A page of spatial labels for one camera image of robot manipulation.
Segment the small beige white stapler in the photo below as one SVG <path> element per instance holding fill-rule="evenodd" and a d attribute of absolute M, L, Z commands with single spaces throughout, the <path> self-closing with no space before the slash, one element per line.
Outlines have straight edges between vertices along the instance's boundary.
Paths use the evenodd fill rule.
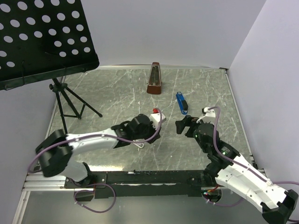
<path fill-rule="evenodd" d="M 135 142 L 133 143 L 135 146 L 137 146 L 138 148 L 144 148 L 144 144 L 143 143 L 138 143 L 138 142 Z"/>

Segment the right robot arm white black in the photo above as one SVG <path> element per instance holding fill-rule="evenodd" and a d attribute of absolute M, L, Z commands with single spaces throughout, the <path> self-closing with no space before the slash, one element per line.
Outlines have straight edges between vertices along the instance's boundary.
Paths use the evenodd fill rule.
<path fill-rule="evenodd" d="M 298 193 L 272 182 L 234 147 L 222 141 L 217 131 L 218 119 L 216 116 L 215 123 L 212 124 L 204 122 L 202 118 L 186 115 L 175 122 L 178 134 L 185 127 L 189 128 L 185 136 L 195 139 L 211 161 L 205 169 L 205 183 L 230 189 L 257 208 L 269 224 L 289 222 L 296 208 Z"/>

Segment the blue metal stapler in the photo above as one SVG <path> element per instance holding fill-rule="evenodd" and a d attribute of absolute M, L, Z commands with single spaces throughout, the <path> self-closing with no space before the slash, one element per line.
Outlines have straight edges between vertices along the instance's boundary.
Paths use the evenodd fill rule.
<path fill-rule="evenodd" d="M 188 103 L 185 100 L 182 92 L 177 92 L 176 93 L 176 99 L 180 108 L 180 111 L 183 115 L 187 115 L 188 114 Z"/>

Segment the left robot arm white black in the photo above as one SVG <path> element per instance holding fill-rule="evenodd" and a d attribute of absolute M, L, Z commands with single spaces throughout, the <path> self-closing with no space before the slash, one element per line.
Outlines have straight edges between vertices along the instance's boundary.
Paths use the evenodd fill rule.
<path fill-rule="evenodd" d="M 85 162 L 75 161 L 74 156 L 130 144 L 151 144 L 160 138 L 160 129 L 165 120 L 165 115 L 157 112 L 149 116 L 139 114 L 131 121 L 99 132 L 65 134 L 61 129 L 55 130 L 36 148 L 35 159 L 39 161 L 44 177 L 63 175 L 86 188 L 93 180 L 90 169 Z"/>

